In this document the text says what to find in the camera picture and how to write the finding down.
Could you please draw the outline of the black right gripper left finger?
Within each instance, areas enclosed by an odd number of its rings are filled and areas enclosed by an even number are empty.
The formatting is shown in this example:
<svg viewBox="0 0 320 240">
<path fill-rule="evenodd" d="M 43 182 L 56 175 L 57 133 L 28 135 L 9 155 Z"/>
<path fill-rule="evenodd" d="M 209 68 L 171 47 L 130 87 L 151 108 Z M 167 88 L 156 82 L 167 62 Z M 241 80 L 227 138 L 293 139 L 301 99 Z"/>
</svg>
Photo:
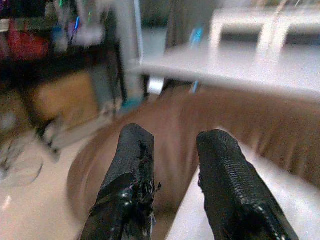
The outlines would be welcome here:
<svg viewBox="0 0 320 240">
<path fill-rule="evenodd" d="M 82 230 L 82 240 L 150 240 L 155 215 L 154 136 L 130 123 L 120 132 L 114 159 Z"/>
</svg>

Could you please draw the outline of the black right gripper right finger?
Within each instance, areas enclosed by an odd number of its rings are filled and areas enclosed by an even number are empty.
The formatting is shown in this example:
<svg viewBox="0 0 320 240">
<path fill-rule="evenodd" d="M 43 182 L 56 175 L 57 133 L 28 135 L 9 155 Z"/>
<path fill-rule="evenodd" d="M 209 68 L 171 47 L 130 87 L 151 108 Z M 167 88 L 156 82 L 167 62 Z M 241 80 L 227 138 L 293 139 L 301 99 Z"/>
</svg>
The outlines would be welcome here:
<svg viewBox="0 0 320 240">
<path fill-rule="evenodd" d="M 200 132 L 198 185 L 216 240 L 296 240 L 297 234 L 275 197 L 223 130 Z"/>
</svg>

